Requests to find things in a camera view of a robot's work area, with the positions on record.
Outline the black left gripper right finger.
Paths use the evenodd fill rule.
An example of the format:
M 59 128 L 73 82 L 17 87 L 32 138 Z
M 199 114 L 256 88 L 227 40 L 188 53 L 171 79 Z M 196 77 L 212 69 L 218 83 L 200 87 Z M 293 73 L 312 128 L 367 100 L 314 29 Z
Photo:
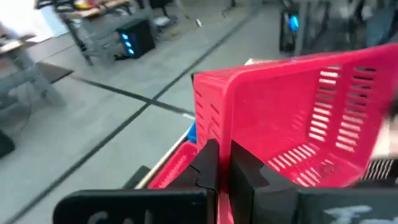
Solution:
M 398 224 L 398 160 L 385 179 L 306 188 L 232 142 L 229 202 L 234 224 Z

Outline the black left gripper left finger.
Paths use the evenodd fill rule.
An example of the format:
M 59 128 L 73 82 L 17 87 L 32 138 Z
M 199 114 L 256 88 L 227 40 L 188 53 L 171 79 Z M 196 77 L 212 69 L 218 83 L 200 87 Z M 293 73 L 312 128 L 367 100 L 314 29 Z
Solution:
M 205 143 L 163 189 L 79 190 L 55 206 L 53 224 L 216 224 L 219 144 Z

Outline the red plastic basket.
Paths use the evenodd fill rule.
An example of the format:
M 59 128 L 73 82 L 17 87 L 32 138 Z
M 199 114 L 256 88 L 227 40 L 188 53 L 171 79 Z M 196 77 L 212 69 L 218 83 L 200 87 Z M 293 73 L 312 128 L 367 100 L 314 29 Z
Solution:
M 218 224 L 230 220 L 231 146 L 306 187 L 346 187 L 366 171 L 398 87 L 398 44 L 200 72 L 197 145 L 219 144 Z
M 197 145 L 190 141 L 182 143 L 166 161 L 160 171 L 148 183 L 148 189 L 163 189 L 176 179 L 198 154 Z

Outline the blue plastic basket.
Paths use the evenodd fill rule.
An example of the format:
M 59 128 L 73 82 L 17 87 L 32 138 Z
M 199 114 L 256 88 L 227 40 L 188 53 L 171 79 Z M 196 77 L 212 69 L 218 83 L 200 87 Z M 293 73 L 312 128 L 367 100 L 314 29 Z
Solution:
M 191 125 L 190 129 L 188 130 L 188 133 L 186 135 L 187 140 L 196 144 L 197 143 L 197 129 L 196 129 L 196 122 L 194 121 L 193 124 Z

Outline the grey metal table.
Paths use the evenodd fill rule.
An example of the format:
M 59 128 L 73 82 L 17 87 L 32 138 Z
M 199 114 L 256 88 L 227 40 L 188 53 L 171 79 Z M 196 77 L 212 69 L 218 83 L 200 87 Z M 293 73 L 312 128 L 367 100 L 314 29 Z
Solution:
M 29 39 L 33 35 L 14 38 L 0 29 L 0 70 L 11 65 L 15 72 L 0 74 L 0 108 L 6 108 L 17 102 L 10 91 L 29 83 L 39 96 L 55 105 L 64 105 L 65 100 L 53 86 L 73 71 L 44 62 L 34 62 L 27 49 L 34 45 Z

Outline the black computer tower blue lights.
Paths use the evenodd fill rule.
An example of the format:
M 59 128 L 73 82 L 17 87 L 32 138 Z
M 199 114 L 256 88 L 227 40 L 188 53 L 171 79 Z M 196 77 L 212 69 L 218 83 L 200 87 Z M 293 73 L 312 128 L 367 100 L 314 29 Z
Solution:
M 116 29 L 124 48 L 124 57 L 139 58 L 155 48 L 148 19 L 134 19 Z

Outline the black machine with blue light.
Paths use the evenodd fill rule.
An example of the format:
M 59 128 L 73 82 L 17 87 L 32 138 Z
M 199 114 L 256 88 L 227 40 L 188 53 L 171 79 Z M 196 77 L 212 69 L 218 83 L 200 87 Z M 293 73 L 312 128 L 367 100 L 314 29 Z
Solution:
M 299 30 L 299 7 L 292 2 L 283 2 L 280 12 L 279 51 L 294 52 Z

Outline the wooden-top work table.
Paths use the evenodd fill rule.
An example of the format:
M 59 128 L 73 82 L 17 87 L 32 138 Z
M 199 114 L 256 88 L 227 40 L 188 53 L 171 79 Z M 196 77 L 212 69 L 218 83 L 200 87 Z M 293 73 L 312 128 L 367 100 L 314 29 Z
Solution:
M 142 9 L 132 10 L 133 0 L 34 0 L 34 7 L 50 6 L 66 26 L 88 65 L 96 57 L 105 65 L 114 63 L 112 51 L 119 43 L 113 40 L 116 30 L 129 22 L 152 19 L 149 0 Z

